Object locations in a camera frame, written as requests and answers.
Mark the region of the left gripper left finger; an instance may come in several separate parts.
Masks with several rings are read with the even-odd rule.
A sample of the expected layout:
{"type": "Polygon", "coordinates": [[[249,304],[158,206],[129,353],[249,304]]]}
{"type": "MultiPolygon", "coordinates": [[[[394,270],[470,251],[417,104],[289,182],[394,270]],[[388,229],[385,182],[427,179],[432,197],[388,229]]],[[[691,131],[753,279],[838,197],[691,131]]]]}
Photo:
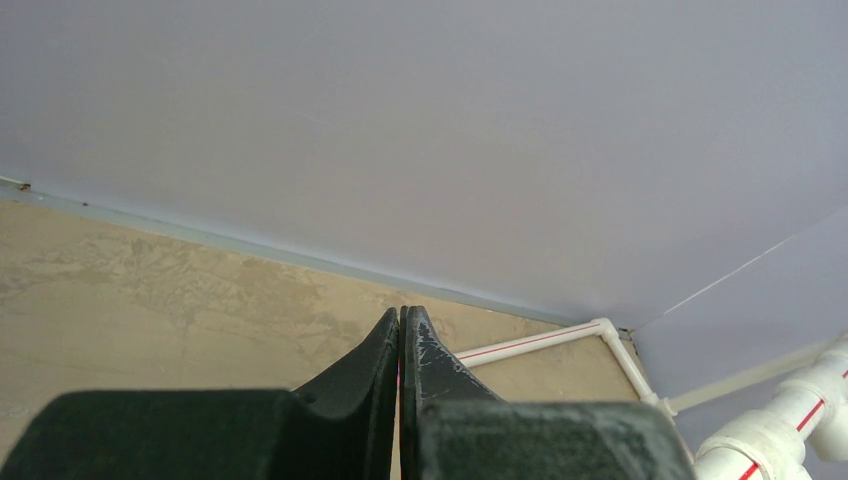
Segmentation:
{"type": "Polygon", "coordinates": [[[398,314],[294,390],[60,395],[5,460],[5,479],[386,479],[398,314]]]}

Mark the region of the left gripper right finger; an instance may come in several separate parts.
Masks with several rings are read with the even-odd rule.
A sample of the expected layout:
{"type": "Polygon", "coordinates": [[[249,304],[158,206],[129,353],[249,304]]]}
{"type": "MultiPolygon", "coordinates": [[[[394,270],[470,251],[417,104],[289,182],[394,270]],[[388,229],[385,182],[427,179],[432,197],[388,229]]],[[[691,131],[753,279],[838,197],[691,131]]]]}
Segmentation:
{"type": "Polygon", "coordinates": [[[400,312],[404,479],[692,479],[671,422],[640,402],[507,402],[439,339],[426,309],[400,312]]]}

